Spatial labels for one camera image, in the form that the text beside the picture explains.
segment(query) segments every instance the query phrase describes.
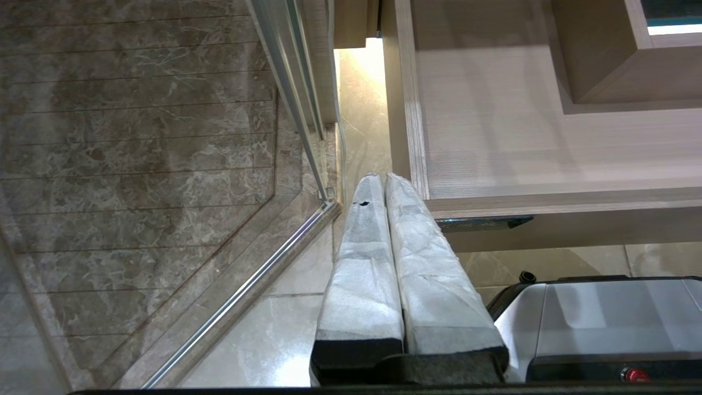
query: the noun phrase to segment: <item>floor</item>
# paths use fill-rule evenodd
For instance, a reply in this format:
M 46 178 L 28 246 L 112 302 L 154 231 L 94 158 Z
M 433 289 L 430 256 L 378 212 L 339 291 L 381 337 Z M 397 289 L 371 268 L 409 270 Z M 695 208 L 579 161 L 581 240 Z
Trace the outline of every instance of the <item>floor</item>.
M 50 357 L 10 251 L 0 238 L 0 395 L 59 395 L 68 388 Z
M 275 82 L 244 0 L 0 7 L 2 231 L 72 387 L 108 387 L 284 189 Z
M 365 173 L 383 174 L 391 168 L 381 54 L 375 40 L 369 40 L 366 49 L 337 54 L 348 149 L 347 200 Z M 308 386 L 317 316 L 331 274 L 332 252 L 342 232 L 343 216 L 307 247 L 180 385 Z M 516 283 L 523 270 L 539 280 L 616 274 L 702 276 L 701 257 L 702 243 L 459 254 L 485 303 Z
M 328 226 L 180 386 L 308 387 L 331 249 Z

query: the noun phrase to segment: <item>black knob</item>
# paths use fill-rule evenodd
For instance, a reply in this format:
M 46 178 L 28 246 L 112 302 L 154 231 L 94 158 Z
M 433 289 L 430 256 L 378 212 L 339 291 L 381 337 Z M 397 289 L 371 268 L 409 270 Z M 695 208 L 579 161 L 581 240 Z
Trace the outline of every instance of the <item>black knob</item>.
M 522 284 L 534 284 L 536 282 L 536 276 L 530 271 L 522 271 L 519 274 L 519 282 Z

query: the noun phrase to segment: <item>shower enclosure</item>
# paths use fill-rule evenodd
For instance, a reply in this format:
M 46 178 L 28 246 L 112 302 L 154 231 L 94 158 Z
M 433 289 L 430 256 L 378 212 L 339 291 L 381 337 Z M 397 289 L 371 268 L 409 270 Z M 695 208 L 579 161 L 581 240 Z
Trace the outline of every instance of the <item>shower enclosure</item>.
M 338 213 L 327 4 L 0 10 L 3 390 L 167 385 Z

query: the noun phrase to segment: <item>white plastic wrap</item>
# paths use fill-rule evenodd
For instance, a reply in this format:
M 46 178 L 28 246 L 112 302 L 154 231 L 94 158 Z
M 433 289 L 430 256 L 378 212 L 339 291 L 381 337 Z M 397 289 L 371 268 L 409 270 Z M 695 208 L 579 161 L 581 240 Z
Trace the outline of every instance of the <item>white plastic wrap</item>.
M 388 174 L 385 195 L 407 352 L 452 354 L 503 346 L 480 295 L 409 181 Z
M 402 308 L 377 174 L 361 179 L 324 294 L 317 340 L 400 339 Z

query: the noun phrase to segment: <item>red button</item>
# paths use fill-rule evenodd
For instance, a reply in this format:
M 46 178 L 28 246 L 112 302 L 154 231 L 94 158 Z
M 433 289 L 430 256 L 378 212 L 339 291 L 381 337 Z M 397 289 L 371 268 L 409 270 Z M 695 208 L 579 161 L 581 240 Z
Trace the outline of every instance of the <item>red button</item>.
M 625 369 L 623 372 L 624 381 L 626 382 L 649 382 L 651 378 L 648 373 L 641 369 Z

